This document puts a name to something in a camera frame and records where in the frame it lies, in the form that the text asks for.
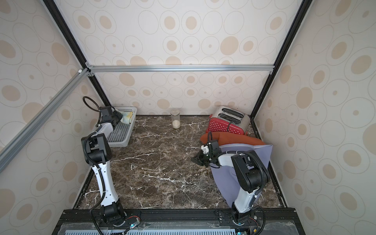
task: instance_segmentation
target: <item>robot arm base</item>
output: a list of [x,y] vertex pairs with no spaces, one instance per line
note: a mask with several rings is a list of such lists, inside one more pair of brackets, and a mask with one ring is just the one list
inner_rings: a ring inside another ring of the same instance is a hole
[[236,225],[242,225],[247,221],[249,217],[253,218],[253,216],[255,215],[255,212],[251,209],[245,213],[240,213],[235,206],[235,202],[233,202],[231,214],[232,214],[232,219],[234,223]]
[[120,199],[118,199],[117,202],[113,202],[111,205],[102,205],[99,209],[99,214],[105,223],[113,224],[114,226],[123,225],[127,217],[120,203]]

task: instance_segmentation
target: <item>red toaster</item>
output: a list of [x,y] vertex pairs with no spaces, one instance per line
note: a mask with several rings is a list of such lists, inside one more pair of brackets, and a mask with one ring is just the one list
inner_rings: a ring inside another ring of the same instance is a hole
[[224,131],[246,135],[247,128],[251,122],[247,114],[226,106],[218,107],[209,118],[209,126],[206,132]]

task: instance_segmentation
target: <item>folded towel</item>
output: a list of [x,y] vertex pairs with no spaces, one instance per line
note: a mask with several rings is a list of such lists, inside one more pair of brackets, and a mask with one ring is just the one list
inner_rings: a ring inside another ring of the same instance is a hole
[[131,124],[134,116],[134,112],[122,112],[122,119],[120,120],[124,124]]

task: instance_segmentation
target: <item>clear glass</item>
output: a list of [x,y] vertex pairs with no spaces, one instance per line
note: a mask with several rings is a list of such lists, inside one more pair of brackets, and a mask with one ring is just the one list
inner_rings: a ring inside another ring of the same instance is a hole
[[180,111],[177,109],[171,110],[172,127],[178,129],[180,127]]

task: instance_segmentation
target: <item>purple cloth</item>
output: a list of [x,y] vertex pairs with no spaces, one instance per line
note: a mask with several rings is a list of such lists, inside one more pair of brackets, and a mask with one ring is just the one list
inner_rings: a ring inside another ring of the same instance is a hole
[[[272,145],[250,145],[250,144],[225,144],[220,146],[222,152],[225,151],[249,151],[254,150],[266,168],[268,168]],[[219,169],[210,168],[214,181],[226,200],[229,207],[238,197],[240,184],[236,177],[235,169],[229,166],[223,166]]]

